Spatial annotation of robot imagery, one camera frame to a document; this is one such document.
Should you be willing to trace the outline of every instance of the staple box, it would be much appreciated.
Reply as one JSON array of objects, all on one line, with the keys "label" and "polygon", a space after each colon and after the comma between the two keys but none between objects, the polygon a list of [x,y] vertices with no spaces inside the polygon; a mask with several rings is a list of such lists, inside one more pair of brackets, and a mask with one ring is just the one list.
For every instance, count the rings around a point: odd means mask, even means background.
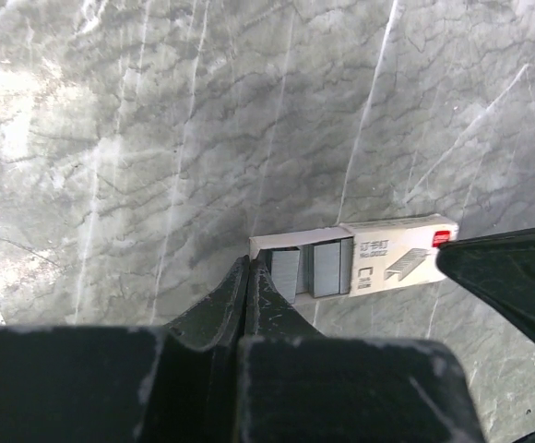
[{"label": "staple box", "polygon": [[340,226],[353,236],[350,296],[443,280],[438,247],[458,235],[458,225],[437,214]]}]

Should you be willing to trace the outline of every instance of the white cardboard box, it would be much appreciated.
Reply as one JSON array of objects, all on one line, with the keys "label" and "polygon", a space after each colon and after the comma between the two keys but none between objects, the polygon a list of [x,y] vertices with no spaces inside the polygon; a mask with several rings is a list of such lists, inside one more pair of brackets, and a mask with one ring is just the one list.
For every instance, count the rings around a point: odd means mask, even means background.
[{"label": "white cardboard box", "polygon": [[262,249],[353,239],[349,296],[366,295],[415,284],[441,281],[435,265],[438,246],[454,241],[458,224],[439,214],[409,219],[342,223],[298,233],[250,238],[250,256]]}]

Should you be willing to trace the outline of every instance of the red label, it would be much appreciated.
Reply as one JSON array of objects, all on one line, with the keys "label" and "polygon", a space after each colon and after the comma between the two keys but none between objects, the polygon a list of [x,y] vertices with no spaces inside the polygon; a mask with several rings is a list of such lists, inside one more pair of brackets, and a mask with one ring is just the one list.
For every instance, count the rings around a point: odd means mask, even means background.
[{"label": "red label", "polygon": [[449,231],[437,231],[434,234],[434,240],[432,241],[433,247],[438,247],[442,243],[450,241],[450,232]]}]

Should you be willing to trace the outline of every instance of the marble surface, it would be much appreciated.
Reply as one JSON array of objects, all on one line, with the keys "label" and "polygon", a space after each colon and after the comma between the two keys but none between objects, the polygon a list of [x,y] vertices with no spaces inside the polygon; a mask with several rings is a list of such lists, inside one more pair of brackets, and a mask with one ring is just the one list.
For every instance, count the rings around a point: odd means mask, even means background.
[{"label": "marble surface", "polygon": [[[535,226],[535,0],[0,0],[0,323],[163,323],[252,234],[436,211]],[[535,429],[535,346],[450,282],[303,314]]]}]

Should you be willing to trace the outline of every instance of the open box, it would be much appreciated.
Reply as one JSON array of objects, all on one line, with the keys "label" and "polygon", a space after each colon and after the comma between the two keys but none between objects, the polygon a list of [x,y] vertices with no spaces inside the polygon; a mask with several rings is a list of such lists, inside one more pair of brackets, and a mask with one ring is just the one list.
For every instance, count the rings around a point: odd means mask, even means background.
[{"label": "open box", "polygon": [[435,214],[251,237],[250,256],[264,255],[276,288],[303,304],[441,281],[437,248],[457,236],[458,224]]}]

